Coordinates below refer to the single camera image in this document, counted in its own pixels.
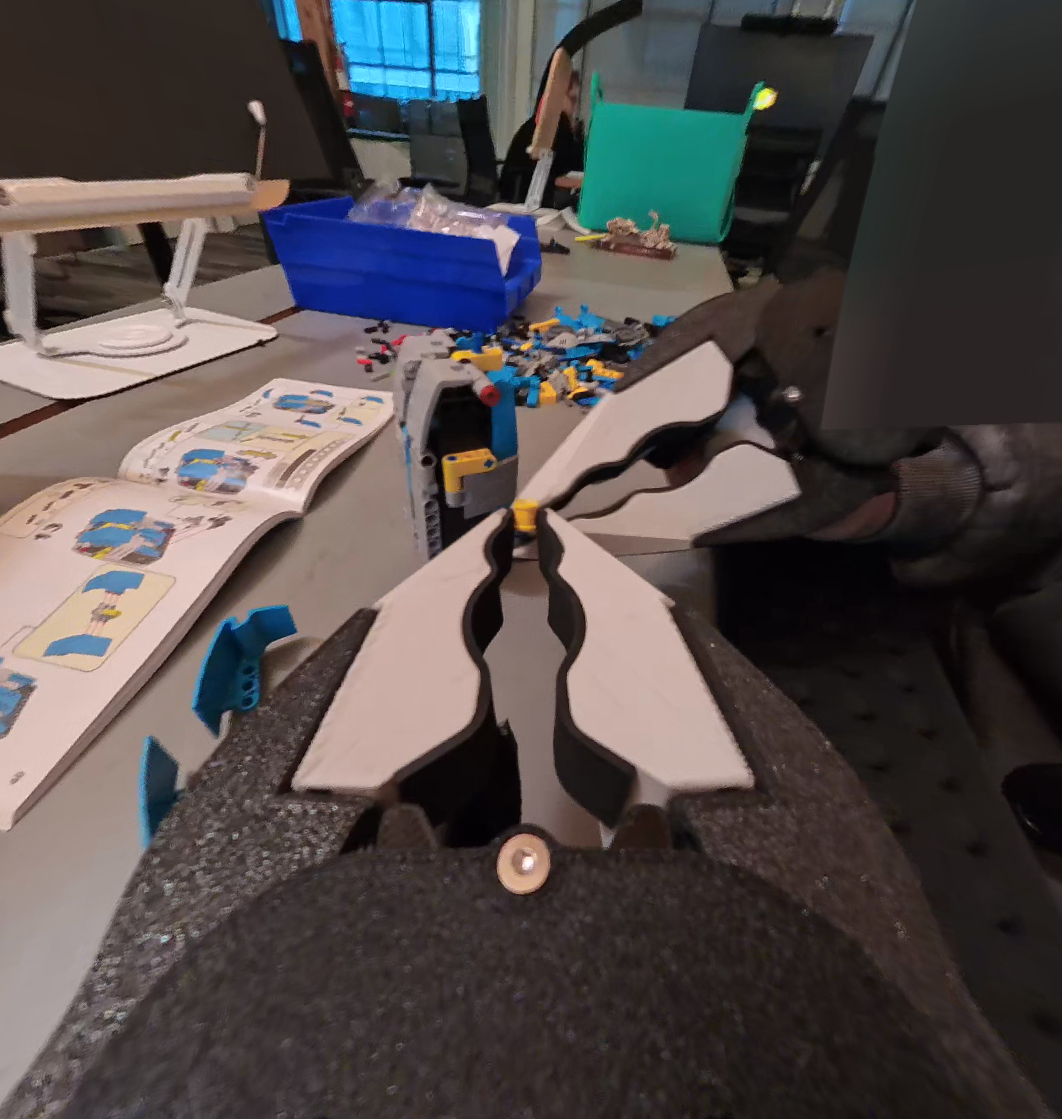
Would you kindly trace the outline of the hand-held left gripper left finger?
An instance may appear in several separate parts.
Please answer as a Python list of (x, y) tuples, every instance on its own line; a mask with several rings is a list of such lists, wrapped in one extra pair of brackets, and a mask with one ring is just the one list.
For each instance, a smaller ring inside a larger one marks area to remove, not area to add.
[(485, 652), (504, 622), (511, 513), (384, 595), (291, 788), (372, 800), (467, 800), (498, 747)]

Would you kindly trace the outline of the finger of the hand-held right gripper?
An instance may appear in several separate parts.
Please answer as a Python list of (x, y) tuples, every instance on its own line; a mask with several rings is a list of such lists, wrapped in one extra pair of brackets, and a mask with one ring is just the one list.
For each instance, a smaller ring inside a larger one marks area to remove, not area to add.
[(704, 546), (709, 536), (797, 499), (790, 463), (752, 442), (721, 450), (676, 488), (638, 491), (605, 513), (573, 518), (601, 546)]
[(589, 485), (619, 477), (665, 435), (718, 419), (733, 380), (733, 363), (717, 344), (705, 342), (619, 386), (570, 433), (517, 500), (560, 509)]

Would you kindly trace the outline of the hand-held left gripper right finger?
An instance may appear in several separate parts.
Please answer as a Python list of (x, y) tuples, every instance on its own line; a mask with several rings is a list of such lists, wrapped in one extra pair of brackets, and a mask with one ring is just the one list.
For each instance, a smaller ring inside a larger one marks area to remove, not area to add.
[(617, 829), (636, 803), (756, 788), (703, 667), (708, 626), (690, 634), (671, 598), (556, 513), (538, 513), (537, 543), (564, 648), (553, 753), (566, 793)]

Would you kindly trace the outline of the grey and blue brick model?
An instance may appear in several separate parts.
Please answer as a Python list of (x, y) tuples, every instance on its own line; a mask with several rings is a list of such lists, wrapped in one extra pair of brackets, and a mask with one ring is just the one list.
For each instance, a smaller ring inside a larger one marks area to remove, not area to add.
[(430, 561), (517, 493), (515, 388), (494, 339), (432, 330), (394, 345), (413, 537)]

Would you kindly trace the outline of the grey desk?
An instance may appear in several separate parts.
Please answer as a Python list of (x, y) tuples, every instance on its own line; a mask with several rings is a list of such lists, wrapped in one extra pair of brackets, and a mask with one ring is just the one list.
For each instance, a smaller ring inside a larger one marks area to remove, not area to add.
[[(677, 316), (730, 290), (718, 250), (679, 244), (671, 262), (609, 258), (580, 244), (543, 258), (523, 313), (589, 304), (601, 316)], [(0, 424), (0, 515), (56, 481), (110, 477), (137, 442), (241, 399), (276, 376), (347, 386), (361, 325), (310, 311), (281, 316), (254, 351), (68, 411)], [(0, 396), (9, 393), (0, 386)], [(303, 520), (274, 528), (217, 592), (156, 676), (10, 833), (0, 833), (0, 1103), (51, 1034), (88, 972), (139, 859), (137, 771), (154, 735), (192, 772), (216, 747), (190, 712), (194, 681), (225, 618), (286, 604), (298, 636), (267, 658), (270, 686), (358, 608), (419, 568), (393, 425), (333, 472)], [(497, 712), (520, 749), (523, 819), (570, 846), (599, 846), (598, 825), (560, 787), (548, 708), (562, 648), (546, 622), (536, 564), (504, 584), (502, 631), (487, 651)]]

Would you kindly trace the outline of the pile of loose brick pieces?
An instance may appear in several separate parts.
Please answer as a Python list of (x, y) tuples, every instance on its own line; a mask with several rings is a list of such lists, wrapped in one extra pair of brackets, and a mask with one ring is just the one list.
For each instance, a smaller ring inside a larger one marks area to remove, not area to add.
[(434, 328), (421, 339), (438, 357), (474, 365), (499, 388), (513, 391), (518, 407), (590, 407), (675, 321), (676, 316), (609, 319), (584, 304), (574, 316), (556, 307), (538, 321), (511, 316), (494, 333)]

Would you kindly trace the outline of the blue curved panel piece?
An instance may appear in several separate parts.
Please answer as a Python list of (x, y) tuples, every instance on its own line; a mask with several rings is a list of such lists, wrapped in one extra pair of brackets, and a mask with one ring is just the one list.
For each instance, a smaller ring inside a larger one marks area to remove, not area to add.
[(154, 735), (145, 736), (138, 771), (140, 845), (145, 850), (182, 794), (181, 768)]
[(226, 716), (259, 706), (264, 653), (295, 634), (288, 606), (256, 608), (244, 621), (229, 618), (222, 622), (203, 658), (192, 696), (192, 713), (215, 739), (220, 739)]

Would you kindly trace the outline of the small wooden model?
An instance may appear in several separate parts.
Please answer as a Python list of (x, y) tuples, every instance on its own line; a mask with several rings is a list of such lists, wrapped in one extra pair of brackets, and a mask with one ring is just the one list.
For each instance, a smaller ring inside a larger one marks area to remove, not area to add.
[(671, 239), (671, 228), (654, 210), (645, 227), (635, 219), (615, 217), (607, 222), (607, 231), (591, 234), (590, 237), (592, 247), (615, 255), (661, 261), (670, 261), (678, 255), (678, 246)]

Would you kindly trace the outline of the green bag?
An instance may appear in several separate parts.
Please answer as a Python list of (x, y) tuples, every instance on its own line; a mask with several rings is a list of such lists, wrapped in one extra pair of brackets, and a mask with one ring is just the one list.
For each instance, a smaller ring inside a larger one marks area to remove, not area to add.
[(589, 231), (658, 215), (674, 241), (718, 245), (733, 220), (734, 190), (754, 113), (776, 104), (763, 83), (736, 113), (612, 103), (598, 73), (577, 208)]

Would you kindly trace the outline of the black dimpled floor mat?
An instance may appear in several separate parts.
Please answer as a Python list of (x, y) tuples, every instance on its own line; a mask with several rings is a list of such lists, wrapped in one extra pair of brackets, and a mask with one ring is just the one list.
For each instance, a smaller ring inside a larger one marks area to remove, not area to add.
[(1062, 1117), (1062, 912), (931, 631), (873, 548), (718, 548), (718, 628), (830, 740), (917, 871), (964, 980)]

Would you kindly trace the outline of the clear plastic bags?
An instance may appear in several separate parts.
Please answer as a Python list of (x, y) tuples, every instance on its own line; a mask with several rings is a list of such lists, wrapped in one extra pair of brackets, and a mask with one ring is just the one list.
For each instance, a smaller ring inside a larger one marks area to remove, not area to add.
[(509, 266), (520, 239), (507, 215), (455, 203), (432, 185), (419, 188), (391, 180), (377, 182), (353, 205), (348, 219), (363, 225), (492, 242), (502, 270)]

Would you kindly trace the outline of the open instruction booklet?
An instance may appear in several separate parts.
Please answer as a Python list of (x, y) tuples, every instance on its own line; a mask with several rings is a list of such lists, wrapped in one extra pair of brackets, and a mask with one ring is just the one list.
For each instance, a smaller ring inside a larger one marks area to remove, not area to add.
[(271, 380), (138, 443), (114, 478), (51, 485), (0, 518), (0, 831), (393, 415), (391, 393)]

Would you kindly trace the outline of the blue storage bin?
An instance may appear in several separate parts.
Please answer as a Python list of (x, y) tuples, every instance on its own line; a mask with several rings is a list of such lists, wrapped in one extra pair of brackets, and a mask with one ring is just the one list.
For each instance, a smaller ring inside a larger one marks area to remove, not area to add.
[(299, 309), (494, 333), (538, 286), (532, 217), (513, 217), (518, 241), (504, 272), (491, 242), (360, 223), (353, 205), (338, 197), (262, 214)]

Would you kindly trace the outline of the black shoe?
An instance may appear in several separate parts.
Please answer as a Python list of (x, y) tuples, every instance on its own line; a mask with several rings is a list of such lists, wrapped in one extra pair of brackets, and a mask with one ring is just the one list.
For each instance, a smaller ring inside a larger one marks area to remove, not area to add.
[(1062, 763), (1031, 763), (1013, 769), (1000, 792), (1035, 846), (1062, 856)]

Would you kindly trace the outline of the light wooden table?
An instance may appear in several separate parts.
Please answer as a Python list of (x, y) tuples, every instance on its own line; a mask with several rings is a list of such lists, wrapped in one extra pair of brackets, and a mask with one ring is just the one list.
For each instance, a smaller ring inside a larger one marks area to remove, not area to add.
[(285, 203), (289, 182), (247, 173), (82, 181), (0, 179), (0, 237), (189, 218), (256, 215)]

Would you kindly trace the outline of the window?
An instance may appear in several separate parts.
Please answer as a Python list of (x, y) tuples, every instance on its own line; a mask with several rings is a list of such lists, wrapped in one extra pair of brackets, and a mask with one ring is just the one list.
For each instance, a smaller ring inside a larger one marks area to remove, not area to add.
[(340, 94), (335, 44), (353, 93), (398, 102), (453, 102), (482, 93), (482, 4), (477, 1), (261, 2), (280, 38), (314, 41)]

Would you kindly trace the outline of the dark partition panel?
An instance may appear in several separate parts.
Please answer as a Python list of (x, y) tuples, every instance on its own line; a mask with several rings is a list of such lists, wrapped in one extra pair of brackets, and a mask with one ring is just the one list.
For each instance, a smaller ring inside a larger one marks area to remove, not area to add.
[(254, 1), (0, 1), (0, 178), (328, 177)]

